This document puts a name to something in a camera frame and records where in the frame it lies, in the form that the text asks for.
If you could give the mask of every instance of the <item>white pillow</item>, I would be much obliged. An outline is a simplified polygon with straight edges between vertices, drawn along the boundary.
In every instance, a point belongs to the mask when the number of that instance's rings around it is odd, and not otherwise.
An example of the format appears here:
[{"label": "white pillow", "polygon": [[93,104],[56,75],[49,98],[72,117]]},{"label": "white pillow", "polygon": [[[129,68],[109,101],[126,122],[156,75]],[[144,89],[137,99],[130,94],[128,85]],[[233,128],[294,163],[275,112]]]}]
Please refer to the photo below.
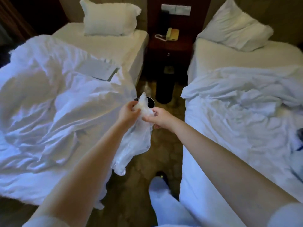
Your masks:
[{"label": "white pillow", "polygon": [[266,45],[273,34],[270,26],[244,13],[234,0],[227,0],[197,38],[250,52]]},{"label": "white pillow", "polygon": [[141,9],[130,3],[96,4],[81,0],[85,35],[125,36],[134,32]]}]

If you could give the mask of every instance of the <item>white duvet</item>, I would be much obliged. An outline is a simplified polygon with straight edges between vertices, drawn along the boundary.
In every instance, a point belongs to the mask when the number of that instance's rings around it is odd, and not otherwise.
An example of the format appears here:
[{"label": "white duvet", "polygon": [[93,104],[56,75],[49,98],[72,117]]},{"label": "white duvet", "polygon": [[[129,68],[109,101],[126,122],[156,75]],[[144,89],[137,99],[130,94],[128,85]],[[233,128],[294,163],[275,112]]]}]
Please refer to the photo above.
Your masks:
[{"label": "white duvet", "polygon": [[189,125],[303,202],[289,167],[303,127],[303,67],[220,68],[195,78],[181,97]]},{"label": "white duvet", "polygon": [[[0,195],[41,204],[116,121],[120,107],[136,97],[123,68],[111,82],[75,72],[89,57],[42,35],[15,49],[0,69]],[[128,162],[135,155],[119,154]]]}]

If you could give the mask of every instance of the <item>pants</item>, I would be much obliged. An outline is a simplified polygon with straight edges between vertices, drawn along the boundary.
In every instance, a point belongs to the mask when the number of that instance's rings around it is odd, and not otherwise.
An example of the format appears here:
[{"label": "pants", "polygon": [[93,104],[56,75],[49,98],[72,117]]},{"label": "pants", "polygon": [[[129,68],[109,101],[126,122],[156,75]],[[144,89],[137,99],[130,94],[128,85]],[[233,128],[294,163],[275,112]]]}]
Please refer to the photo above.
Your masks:
[{"label": "pants", "polygon": [[151,181],[149,196],[158,225],[200,226],[187,209],[171,195],[169,187],[161,177],[155,177]]}]

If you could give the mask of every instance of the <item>trash can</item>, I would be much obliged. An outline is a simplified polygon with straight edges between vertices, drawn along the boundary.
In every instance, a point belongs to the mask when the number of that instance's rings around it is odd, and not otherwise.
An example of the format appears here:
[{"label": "trash can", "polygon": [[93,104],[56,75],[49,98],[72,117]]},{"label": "trash can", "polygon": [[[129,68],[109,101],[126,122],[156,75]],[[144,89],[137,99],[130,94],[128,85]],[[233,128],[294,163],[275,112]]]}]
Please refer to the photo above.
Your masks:
[{"label": "trash can", "polygon": [[157,77],[156,100],[169,103],[175,86],[175,70],[173,66],[165,66],[162,74]]}]

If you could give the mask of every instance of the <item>telephone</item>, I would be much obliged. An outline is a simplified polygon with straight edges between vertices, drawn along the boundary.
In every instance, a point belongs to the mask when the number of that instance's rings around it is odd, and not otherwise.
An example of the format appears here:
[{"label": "telephone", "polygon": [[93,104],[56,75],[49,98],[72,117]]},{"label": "telephone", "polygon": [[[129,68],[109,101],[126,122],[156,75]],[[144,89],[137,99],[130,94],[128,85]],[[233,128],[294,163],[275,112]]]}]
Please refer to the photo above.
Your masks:
[{"label": "telephone", "polygon": [[177,41],[179,37],[179,30],[178,29],[172,29],[169,28],[166,33],[165,39],[163,38],[164,36],[160,34],[156,34],[155,38],[160,39],[162,41]]}]

